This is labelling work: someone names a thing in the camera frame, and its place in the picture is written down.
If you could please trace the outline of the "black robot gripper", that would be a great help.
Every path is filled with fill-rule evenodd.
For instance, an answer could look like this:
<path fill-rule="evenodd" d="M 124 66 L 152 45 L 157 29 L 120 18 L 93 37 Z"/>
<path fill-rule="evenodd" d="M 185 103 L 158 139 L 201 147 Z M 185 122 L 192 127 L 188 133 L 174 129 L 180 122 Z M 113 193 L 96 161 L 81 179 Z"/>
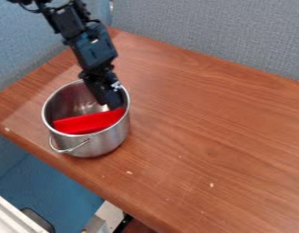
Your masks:
<path fill-rule="evenodd" d="M 117 52 L 104 24 L 90 25 L 80 35 L 66 40 L 65 44 L 72 48 L 84 71 L 78 73 L 78 78 L 84 81 L 89 93 L 110 110 L 118 108 L 122 105 L 121 83 L 116 74 L 109 71 Z"/>

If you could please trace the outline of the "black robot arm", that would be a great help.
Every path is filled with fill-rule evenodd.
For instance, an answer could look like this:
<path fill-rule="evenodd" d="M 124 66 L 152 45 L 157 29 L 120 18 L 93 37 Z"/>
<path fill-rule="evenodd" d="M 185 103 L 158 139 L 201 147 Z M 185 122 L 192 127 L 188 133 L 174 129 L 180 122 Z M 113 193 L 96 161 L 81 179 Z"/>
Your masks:
<path fill-rule="evenodd" d="M 62 43 L 72 48 L 81 67 L 78 78 L 101 105 L 110 110 L 122 104 L 118 93 L 121 84 L 113 72 L 117 52 L 108 30 L 100 19 L 90 19 L 90 12 L 81 0 L 69 0 L 59 6 L 47 6 L 51 0 L 7 0 L 25 11 L 41 14 Z"/>

